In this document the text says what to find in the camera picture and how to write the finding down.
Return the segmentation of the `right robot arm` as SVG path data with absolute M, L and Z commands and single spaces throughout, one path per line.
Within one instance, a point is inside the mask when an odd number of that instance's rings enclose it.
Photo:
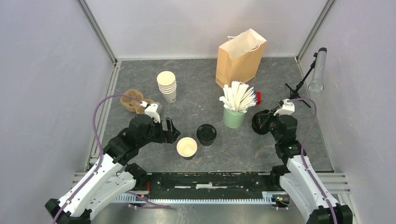
M 271 187 L 284 189 L 308 224 L 353 223 L 352 210 L 331 195 L 296 139 L 297 120 L 290 115 L 276 115 L 269 123 L 269 131 L 286 168 L 285 174 L 270 177 Z

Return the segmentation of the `single white paper cup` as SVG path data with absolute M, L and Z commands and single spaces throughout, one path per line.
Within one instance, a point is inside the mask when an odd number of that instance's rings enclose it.
M 209 147 L 213 144 L 214 140 L 216 139 L 215 133 L 198 133 L 197 139 L 204 147 Z

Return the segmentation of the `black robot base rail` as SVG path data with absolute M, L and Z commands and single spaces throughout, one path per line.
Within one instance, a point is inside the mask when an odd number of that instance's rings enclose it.
M 138 179 L 133 192 L 150 199 L 260 199 L 263 192 L 285 192 L 270 172 L 153 172 Z

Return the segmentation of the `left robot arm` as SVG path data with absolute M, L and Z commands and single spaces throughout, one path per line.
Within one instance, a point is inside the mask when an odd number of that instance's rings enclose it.
M 129 126 L 109 140 L 101 158 L 64 196 L 45 204 L 54 224 L 89 224 L 108 204 L 128 190 L 147 184 L 146 171 L 128 164 L 140 148 L 149 143 L 174 143 L 181 134 L 170 118 L 167 130 L 145 114 L 130 120 Z

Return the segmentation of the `stack of white paper cups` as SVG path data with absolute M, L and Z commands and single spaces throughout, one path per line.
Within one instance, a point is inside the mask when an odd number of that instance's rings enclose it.
M 168 103 L 175 102 L 177 98 L 176 76 L 171 71 L 162 71 L 157 75 L 157 83 L 160 92 Z

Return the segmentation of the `black plastic cup lid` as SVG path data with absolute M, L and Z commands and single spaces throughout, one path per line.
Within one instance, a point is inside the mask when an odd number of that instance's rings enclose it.
M 215 134 L 217 134 L 217 131 L 214 126 L 212 126 L 210 124 L 203 124 L 198 127 L 196 135 L 198 133 L 215 133 Z

